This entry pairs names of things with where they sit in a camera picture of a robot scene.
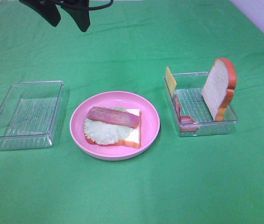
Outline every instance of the bacon slice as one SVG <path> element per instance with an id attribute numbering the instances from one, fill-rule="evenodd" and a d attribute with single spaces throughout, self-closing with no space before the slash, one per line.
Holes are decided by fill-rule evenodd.
<path id="1" fill-rule="evenodd" d="M 136 128 L 140 122 L 140 116 L 97 106 L 91 108 L 86 117 L 91 120 L 99 120 L 108 124 L 124 125 L 133 128 Z"/>
<path id="2" fill-rule="evenodd" d="M 190 116 L 180 116 L 180 119 L 182 124 L 196 123 L 196 121 Z M 188 127 L 180 126 L 180 130 L 182 132 L 195 132 L 198 128 L 199 126 L 188 126 Z"/>

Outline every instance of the pink bowl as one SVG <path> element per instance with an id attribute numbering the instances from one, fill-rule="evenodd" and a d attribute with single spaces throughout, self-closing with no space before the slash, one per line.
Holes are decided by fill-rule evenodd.
<path id="1" fill-rule="evenodd" d="M 83 122 L 93 106 L 138 108 L 141 110 L 141 147 L 99 146 L 89 144 L 83 134 Z M 160 119 L 155 107 L 145 98 L 125 91 L 111 91 L 97 94 L 82 102 L 70 120 L 70 132 L 75 143 L 87 154 L 102 160 L 126 160 L 150 147 L 158 135 Z"/>

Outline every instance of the white bread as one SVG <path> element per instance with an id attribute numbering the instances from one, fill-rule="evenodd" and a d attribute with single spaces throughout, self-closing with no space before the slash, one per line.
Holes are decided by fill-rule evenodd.
<path id="1" fill-rule="evenodd" d="M 223 120 L 234 97 L 236 81 L 232 62 L 227 58 L 217 58 L 201 92 L 214 121 Z"/>
<path id="2" fill-rule="evenodd" d="M 141 116 L 140 109 L 126 109 L 129 113 L 132 113 L 137 116 Z M 117 143 L 109 144 L 109 145 L 102 145 L 102 146 L 127 146 L 133 148 L 140 148 L 140 137 L 141 137 L 141 120 L 139 125 L 132 130 L 127 138 L 124 140 L 120 140 Z M 93 140 L 86 138 L 86 141 L 90 144 L 96 144 Z"/>

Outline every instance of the standing bread slice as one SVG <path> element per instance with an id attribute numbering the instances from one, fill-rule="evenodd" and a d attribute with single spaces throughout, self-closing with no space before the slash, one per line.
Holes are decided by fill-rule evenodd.
<path id="1" fill-rule="evenodd" d="M 234 97 L 236 81 L 233 63 L 227 58 L 217 58 L 201 92 L 214 121 L 223 120 Z"/>

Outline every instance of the table surface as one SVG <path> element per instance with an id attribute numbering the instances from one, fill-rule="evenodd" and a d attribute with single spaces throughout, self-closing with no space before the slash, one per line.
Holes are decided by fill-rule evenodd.
<path id="1" fill-rule="evenodd" d="M 228 0 L 115 1 L 50 26 L 19 3 L 0 4 L 0 103 L 9 86 L 63 80 L 69 93 L 59 143 L 0 151 L 0 224 L 264 224 L 264 34 Z M 236 130 L 178 137 L 163 76 L 209 71 L 229 58 L 238 75 Z M 144 153 L 103 161 L 73 141 L 77 106 L 105 91 L 148 99 L 161 129 Z"/>

